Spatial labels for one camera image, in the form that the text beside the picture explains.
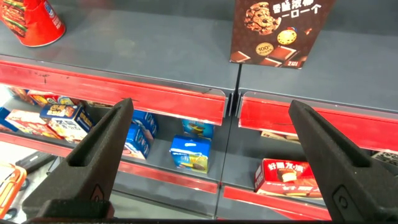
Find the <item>oreo box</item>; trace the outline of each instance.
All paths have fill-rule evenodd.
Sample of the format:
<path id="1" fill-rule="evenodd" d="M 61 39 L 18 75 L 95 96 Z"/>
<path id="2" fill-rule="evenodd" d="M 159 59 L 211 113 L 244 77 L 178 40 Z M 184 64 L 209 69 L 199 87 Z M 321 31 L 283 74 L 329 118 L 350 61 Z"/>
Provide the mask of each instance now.
<path id="1" fill-rule="evenodd" d="M 263 159 L 254 174 L 257 194 L 322 198 L 307 162 Z"/>
<path id="2" fill-rule="evenodd" d="M 230 62 L 302 68 L 335 0 L 235 0 Z"/>
<path id="3" fill-rule="evenodd" d="M 178 168 L 207 173 L 211 141 L 175 136 L 170 153 Z"/>
<path id="4" fill-rule="evenodd" d="M 152 113 L 134 110 L 132 122 L 138 124 L 145 134 L 145 137 L 152 142 L 157 134 L 158 125 Z"/>
<path id="5" fill-rule="evenodd" d="M 3 107 L 0 107 L 0 131 L 18 131 L 18 129 L 14 125 L 6 121 L 6 118 L 9 114 L 10 111 Z"/>
<path id="6" fill-rule="evenodd" d="M 212 124 L 182 119 L 182 126 L 186 134 L 190 134 L 195 137 L 213 139 L 214 125 Z"/>
<path id="7" fill-rule="evenodd" d="M 124 144 L 123 155 L 138 159 L 146 159 L 149 153 L 149 144 L 140 126 L 131 124 Z"/>
<path id="8" fill-rule="evenodd" d="M 40 117 L 68 142 L 78 144 L 94 126 L 82 105 L 45 105 Z"/>

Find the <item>chocolate cookie picture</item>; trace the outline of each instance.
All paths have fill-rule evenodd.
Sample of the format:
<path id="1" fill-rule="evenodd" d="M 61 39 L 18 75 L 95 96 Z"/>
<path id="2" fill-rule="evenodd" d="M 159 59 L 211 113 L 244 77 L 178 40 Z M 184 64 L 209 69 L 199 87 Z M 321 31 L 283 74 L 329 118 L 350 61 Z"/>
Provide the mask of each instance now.
<path id="1" fill-rule="evenodd" d="M 268 35 L 278 29 L 281 20 L 280 17 L 275 19 L 271 16 L 268 2 L 259 2 L 246 11 L 244 25 L 260 35 Z"/>
<path id="2" fill-rule="evenodd" d="M 193 165 L 192 168 L 194 168 L 194 169 L 197 169 L 197 170 L 205 170 L 205 167 L 202 166 L 202 165 L 199 165 L 199 164 L 192 164 L 192 165 Z"/>

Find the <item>product box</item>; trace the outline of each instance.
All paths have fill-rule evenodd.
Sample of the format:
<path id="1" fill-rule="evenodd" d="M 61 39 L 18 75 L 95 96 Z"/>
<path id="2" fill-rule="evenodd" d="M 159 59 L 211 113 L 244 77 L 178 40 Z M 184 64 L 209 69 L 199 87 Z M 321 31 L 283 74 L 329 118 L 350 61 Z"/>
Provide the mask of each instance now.
<path id="1" fill-rule="evenodd" d="M 95 108 L 112 108 L 113 107 L 112 105 L 106 105 L 103 103 L 97 103 L 97 102 L 89 101 L 89 100 L 86 100 L 85 102 L 88 106 L 92 106 Z"/>
<path id="2" fill-rule="evenodd" d="M 68 142 L 78 144 L 94 126 L 81 105 L 45 105 L 40 117 Z"/>
<path id="3" fill-rule="evenodd" d="M 287 141 L 287 142 L 300 144 L 299 137 L 290 136 L 290 135 L 286 135 L 286 134 L 278 134 L 278 133 L 272 133 L 272 132 L 269 132 L 269 131 L 263 131 L 261 133 L 261 137 L 272 138 L 272 139 L 276 139 L 276 140 L 281 140 L 281 141 Z"/>
<path id="4" fill-rule="evenodd" d="M 30 98 L 27 93 L 29 90 L 25 90 L 23 88 L 18 88 L 18 87 L 13 87 L 13 86 L 7 86 L 8 92 L 17 99 L 20 99 L 22 101 L 25 101 L 26 103 L 36 105 L 37 103 Z"/>
<path id="5" fill-rule="evenodd" d="M 185 136 L 175 136 L 170 152 L 178 168 L 208 172 L 211 141 Z"/>
<path id="6" fill-rule="evenodd" d="M 138 124 L 145 134 L 145 137 L 152 142 L 156 137 L 158 125 L 155 116 L 152 113 L 134 110 L 132 122 Z"/>
<path id="7" fill-rule="evenodd" d="M 51 92 L 30 90 L 27 94 L 41 107 L 47 104 L 78 105 L 80 103 L 80 100 L 67 96 L 58 96 Z"/>
<path id="8" fill-rule="evenodd" d="M 12 110 L 6 121 L 27 134 L 43 135 L 51 138 L 63 139 L 43 119 L 39 113 Z"/>
<path id="9" fill-rule="evenodd" d="M 236 0 L 230 62 L 302 68 L 335 0 Z"/>
<path id="10" fill-rule="evenodd" d="M 257 194 L 322 198 L 307 162 L 263 159 L 254 175 Z"/>
<path id="11" fill-rule="evenodd" d="M 131 124 L 124 144 L 123 155 L 138 159 L 146 159 L 149 153 L 149 143 L 142 129 L 137 124 Z"/>
<path id="12" fill-rule="evenodd" d="M 194 137 L 213 139 L 214 125 L 212 124 L 182 119 L 182 126 L 186 134 Z"/>
<path id="13" fill-rule="evenodd" d="M 3 107 L 0 107 L 0 131 L 18 131 L 18 129 L 14 125 L 6 121 L 6 118 L 9 114 L 10 111 Z"/>

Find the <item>red container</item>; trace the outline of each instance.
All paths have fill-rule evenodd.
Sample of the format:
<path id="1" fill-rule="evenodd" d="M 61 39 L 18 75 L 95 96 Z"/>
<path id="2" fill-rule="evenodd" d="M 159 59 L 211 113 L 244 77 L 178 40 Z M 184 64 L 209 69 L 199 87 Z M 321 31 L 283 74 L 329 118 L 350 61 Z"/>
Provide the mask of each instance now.
<path id="1" fill-rule="evenodd" d="M 2 0 L 1 19 L 28 47 L 51 44 L 65 33 L 65 25 L 44 0 Z"/>

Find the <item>red product box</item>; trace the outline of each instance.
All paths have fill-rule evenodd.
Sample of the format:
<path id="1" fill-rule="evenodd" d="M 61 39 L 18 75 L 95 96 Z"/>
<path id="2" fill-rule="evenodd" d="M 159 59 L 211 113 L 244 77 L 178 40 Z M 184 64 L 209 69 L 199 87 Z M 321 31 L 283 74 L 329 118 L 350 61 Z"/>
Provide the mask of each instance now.
<path id="1" fill-rule="evenodd" d="M 47 104 L 78 105 L 80 103 L 80 100 L 67 96 L 58 96 L 51 92 L 30 90 L 27 94 L 41 107 Z"/>
<path id="2" fill-rule="evenodd" d="M 12 110 L 7 116 L 6 121 L 27 134 L 63 139 L 42 118 L 40 118 L 39 113 Z"/>
<path id="3" fill-rule="evenodd" d="M 322 198 L 307 162 L 263 159 L 254 176 L 257 194 Z"/>

